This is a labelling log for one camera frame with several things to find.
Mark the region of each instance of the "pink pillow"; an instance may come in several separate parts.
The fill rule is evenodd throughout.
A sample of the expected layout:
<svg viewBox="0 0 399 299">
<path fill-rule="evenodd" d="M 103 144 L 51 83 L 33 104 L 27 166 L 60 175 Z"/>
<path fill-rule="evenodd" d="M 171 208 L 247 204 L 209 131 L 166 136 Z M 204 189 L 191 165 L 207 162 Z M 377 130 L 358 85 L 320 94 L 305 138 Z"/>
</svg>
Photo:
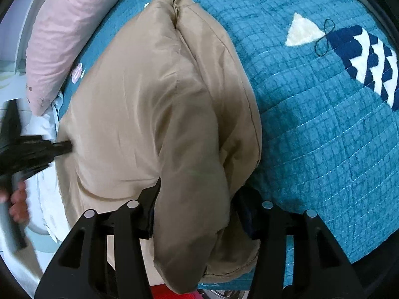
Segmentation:
<svg viewBox="0 0 399 299">
<path fill-rule="evenodd" d="M 27 98 L 41 116 L 57 96 L 73 61 L 118 0 L 46 0 L 26 50 Z"/>
</svg>

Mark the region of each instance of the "black handle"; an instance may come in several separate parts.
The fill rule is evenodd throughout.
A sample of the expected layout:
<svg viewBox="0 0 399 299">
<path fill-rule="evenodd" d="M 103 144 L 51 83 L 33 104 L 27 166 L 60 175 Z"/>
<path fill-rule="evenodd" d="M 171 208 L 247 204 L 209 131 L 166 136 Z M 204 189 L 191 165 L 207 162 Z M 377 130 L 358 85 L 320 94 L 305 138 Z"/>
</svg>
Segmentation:
<svg viewBox="0 0 399 299">
<path fill-rule="evenodd" d="M 284 285 L 288 214 L 248 186 L 233 197 L 241 224 L 247 235 L 260 239 L 258 262 L 248 299 L 281 298 Z"/>
<path fill-rule="evenodd" d="M 16 173 L 13 176 L 6 174 L 3 176 L 3 188 L 9 197 L 18 189 L 18 182 L 21 180 L 22 174 Z M 27 247 L 25 235 L 18 223 L 13 220 L 9 214 L 12 203 L 9 199 L 6 203 L 0 204 L 0 228 L 5 235 L 7 248 L 15 253 L 20 249 Z"/>
<path fill-rule="evenodd" d="M 141 252 L 140 238 L 134 226 L 142 207 L 129 208 L 127 204 L 116 211 L 114 227 L 116 283 L 120 299 L 152 299 L 150 284 Z"/>
</svg>

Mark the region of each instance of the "bed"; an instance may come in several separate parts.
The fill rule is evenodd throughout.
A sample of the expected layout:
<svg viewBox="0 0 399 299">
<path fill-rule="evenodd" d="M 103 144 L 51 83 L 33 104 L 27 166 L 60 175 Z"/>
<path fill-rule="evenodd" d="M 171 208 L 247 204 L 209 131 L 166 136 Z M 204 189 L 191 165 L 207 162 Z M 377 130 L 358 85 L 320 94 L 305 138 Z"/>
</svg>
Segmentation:
<svg viewBox="0 0 399 299">
<path fill-rule="evenodd" d="M 76 65 L 82 64 L 83 71 L 89 71 L 117 31 L 150 1 L 120 0 L 79 55 Z M 392 110 L 395 100 L 387 107 L 388 93 L 386 97 L 383 93 L 370 93 L 370 84 L 374 84 L 373 80 L 367 81 L 371 65 L 363 81 L 349 70 L 346 63 L 356 55 L 346 55 L 340 41 L 351 44 L 355 36 L 366 31 L 393 56 L 394 38 L 357 0 L 195 1 L 229 33 L 257 98 L 263 121 L 263 159 L 249 183 L 263 193 L 264 199 L 273 200 L 286 210 L 315 208 L 354 262 L 367 293 L 377 294 L 378 286 L 385 288 L 393 283 L 399 265 L 399 176 L 395 165 L 399 156 L 399 117 Z M 316 26 L 326 33 L 327 41 L 290 40 L 290 29 L 295 32 L 294 25 L 304 22 L 311 22 L 312 28 Z M 79 83 L 67 79 L 60 118 Z M 337 91 L 342 93 L 340 98 L 336 97 Z M 321 104 L 305 103 L 304 100 L 312 100 L 312 93 L 318 93 Z M 346 115 L 348 108 L 355 110 L 352 117 Z M 326 115 L 331 111 L 336 120 L 331 123 L 333 130 L 325 126 Z M 303 138 L 301 128 L 312 130 L 318 136 L 317 142 L 310 134 Z M 296 140 L 297 148 L 291 149 L 287 140 Z M 312 166 L 318 160 L 320 171 Z M 364 161 L 366 166 L 356 165 Z M 292 249 L 289 242 L 286 284 L 292 279 Z M 251 279 L 252 274 L 247 274 L 226 284 L 199 286 L 247 290 Z"/>
</svg>

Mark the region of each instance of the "finger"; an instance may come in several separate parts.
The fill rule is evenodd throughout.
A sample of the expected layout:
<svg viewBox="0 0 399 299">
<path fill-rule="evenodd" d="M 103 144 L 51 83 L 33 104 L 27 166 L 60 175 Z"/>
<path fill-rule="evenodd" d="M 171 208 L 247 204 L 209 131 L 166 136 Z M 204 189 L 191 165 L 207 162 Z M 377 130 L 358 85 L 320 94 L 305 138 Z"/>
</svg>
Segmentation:
<svg viewBox="0 0 399 299">
<path fill-rule="evenodd" d="M 18 182 L 18 189 L 19 190 L 25 190 L 26 189 L 25 181 Z"/>
<path fill-rule="evenodd" d="M 7 192 L 0 190 L 0 203 L 5 203 L 8 200 Z"/>
<path fill-rule="evenodd" d="M 16 203 L 9 209 L 9 214 L 12 216 L 21 215 L 27 213 L 27 204 L 26 203 Z"/>
<path fill-rule="evenodd" d="M 25 189 L 19 189 L 15 191 L 12 196 L 11 196 L 11 202 L 12 203 L 20 203 L 20 202 L 25 202 L 27 198 L 27 194 Z"/>
<path fill-rule="evenodd" d="M 14 221 L 16 223 L 22 224 L 22 223 L 25 223 L 25 222 L 27 222 L 29 220 L 29 214 L 27 212 L 26 213 L 20 213 L 20 214 L 17 214 L 15 216 L 13 216 L 13 219 L 14 219 Z"/>
</svg>

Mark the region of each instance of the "fabric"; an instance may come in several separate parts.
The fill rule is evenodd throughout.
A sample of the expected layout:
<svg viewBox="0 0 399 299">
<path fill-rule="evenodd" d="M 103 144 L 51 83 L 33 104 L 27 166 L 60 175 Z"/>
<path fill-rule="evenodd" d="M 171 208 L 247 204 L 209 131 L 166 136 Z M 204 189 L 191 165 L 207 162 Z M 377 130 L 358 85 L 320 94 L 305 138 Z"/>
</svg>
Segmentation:
<svg viewBox="0 0 399 299">
<path fill-rule="evenodd" d="M 60 121 L 67 138 L 74 152 L 56 164 L 71 225 L 86 209 L 137 199 L 160 176 L 154 244 L 142 241 L 149 271 L 153 250 L 168 287 L 188 293 L 202 277 L 228 281 L 254 267 L 258 242 L 230 201 L 260 160 L 259 113 L 226 31 L 198 4 L 153 0 L 118 32 Z"/>
<path fill-rule="evenodd" d="M 40 117 L 32 116 L 29 124 L 22 129 L 23 135 L 41 135 L 46 140 L 57 139 L 58 117 L 52 104 Z M 27 189 L 39 198 L 43 219 L 54 242 L 63 241 L 70 231 L 59 192 L 55 162 L 45 170 L 27 180 Z"/>
<path fill-rule="evenodd" d="M 118 0 L 46 0 L 26 50 L 27 98 L 40 116 L 57 96 L 72 63 Z"/>
<path fill-rule="evenodd" d="M 369 87 L 396 111 L 399 108 L 396 52 L 358 25 L 332 31 L 326 37 L 350 77 Z"/>
<path fill-rule="evenodd" d="M 191 294 L 177 295 L 164 284 L 151 287 L 151 293 L 154 299 L 202 299 L 197 291 Z"/>
<path fill-rule="evenodd" d="M 118 30 L 150 1 L 120 0 L 77 64 L 87 73 Z M 249 184 L 286 210 L 316 209 L 350 261 L 359 260 L 399 228 L 399 114 L 372 85 L 351 77 L 338 50 L 330 43 L 327 48 L 326 38 L 296 46 L 286 41 L 295 13 L 322 32 L 326 20 L 332 20 L 334 25 L 326 23 L 330 37 L 358 25 L 392 49 L 385 33 L 358 0 L 194 1 L 231 37 L 261 112 L 262 160 Z M 363 49 L 350 40 L 356 49 L 350 57 L 356 57 Z M 315 53 L 316 45 L 319 54 L 327 51 L 324 56 Z M 373 47 L 369 55 L 373 67 L 378 58 Z M 60 116 L 81 81 L 67 81 Z M 292 274 L 289 239 L 285 284 Z M 252 276 L 199 287 L 248 290 Z"/>
</svg>

